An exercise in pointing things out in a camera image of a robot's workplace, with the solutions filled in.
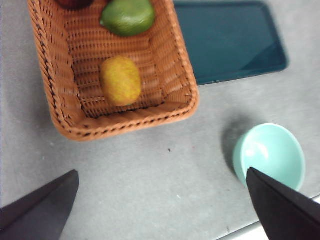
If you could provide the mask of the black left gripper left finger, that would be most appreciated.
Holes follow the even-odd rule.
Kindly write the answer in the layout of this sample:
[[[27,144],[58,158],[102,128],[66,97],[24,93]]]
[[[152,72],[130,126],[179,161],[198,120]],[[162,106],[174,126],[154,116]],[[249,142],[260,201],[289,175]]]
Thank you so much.
[[[79,173],[71,170],[0,209],[2,240],[58,240],[72,212]]]

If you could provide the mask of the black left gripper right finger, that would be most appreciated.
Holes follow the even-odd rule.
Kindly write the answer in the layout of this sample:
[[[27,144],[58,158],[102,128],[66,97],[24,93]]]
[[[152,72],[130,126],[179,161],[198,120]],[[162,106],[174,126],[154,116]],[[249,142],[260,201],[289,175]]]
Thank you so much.
[[[246,183],[270,240],[318,240],[320,204],[251,167]]]

